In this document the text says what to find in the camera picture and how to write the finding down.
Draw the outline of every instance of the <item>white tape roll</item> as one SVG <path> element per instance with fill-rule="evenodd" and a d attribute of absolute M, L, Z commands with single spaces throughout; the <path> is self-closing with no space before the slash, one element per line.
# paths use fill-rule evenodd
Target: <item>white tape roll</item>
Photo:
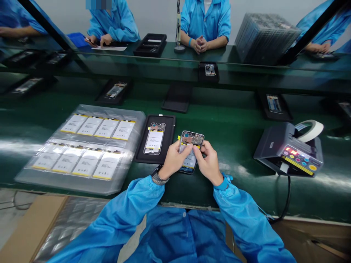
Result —
<path fill-rule="evenodd" d="M 323 124 L 315 120 L 307 120 L 307 121 L 300 122 L 298 125 L 295 125 L 295 129 L 297 129 L 298 131 L 301 131 L 306 127 L 311 127 L 311 128 L 304 135 L 301 135 L 300 137 L 298 137 L 298 139 L 302 142 L 308 142 L 310 140 L 313 140 L 314 138 L 316 138 L 318 135 L 321 134 L 324 128 Z"/>

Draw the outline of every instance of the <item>blue cuff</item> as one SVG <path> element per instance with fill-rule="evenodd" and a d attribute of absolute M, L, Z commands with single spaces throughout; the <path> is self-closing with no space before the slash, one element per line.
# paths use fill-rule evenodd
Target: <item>blue cuff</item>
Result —
<path fill-rule="evenodd" d="M 219 186 L 214 186 L 214 188 L 216 188 L 217 190 L 226 190 L 228 187 L 228 180 L 227 178 L 224 177 L 223 183 L 221 183 Z"/>

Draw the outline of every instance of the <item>wristwatch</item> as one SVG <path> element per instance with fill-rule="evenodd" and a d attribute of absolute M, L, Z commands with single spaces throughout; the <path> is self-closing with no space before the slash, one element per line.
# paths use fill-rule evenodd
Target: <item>wristwatch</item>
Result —
<path fill-rule="evenodd" d="M 162 165 L 160 164 L 159 166 L 156 167 L 156 169 L 151 173 L 152 180 L 155 184 L 157 185 L 164 185 L 169 181 L 169 178 L 167 180 L 162 180 L 160 176 L 158 175 L 158 171 L 162 168 Z"/>

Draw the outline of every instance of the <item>white wall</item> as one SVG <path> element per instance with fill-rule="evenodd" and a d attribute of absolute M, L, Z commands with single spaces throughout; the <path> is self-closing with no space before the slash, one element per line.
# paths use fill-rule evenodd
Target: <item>white wall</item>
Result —
<path fill-rule="evenodd" d="M 36 0 L 51 20 L 65 34 L 86 34 L 91 17 L 85 9 L 86 0 Z M 297 24 L 305 15 L 325 0 L 230 0 L 232 32 L 229 44 L 233 45 L 241 22 L 247 12 L 276 13 L 292 24 Z M 147 33 L 167 34 L 167 41 L 175 41 L 177 0 L 127 0 L 134 14 L 140 37 Z M 351 30 L 338 43 L 351 38 Z"/>

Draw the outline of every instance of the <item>colored button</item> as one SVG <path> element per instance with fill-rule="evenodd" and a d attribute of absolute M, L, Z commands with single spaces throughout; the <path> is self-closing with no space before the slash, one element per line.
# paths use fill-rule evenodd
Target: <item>colored button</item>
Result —
<path fill-rule="evenodd" d="M 314 165 L 310 165 L 308 168 L 310 168 L 312 171 L 316 171 L 317 170 L 317 167 L 314 166 Z"/>

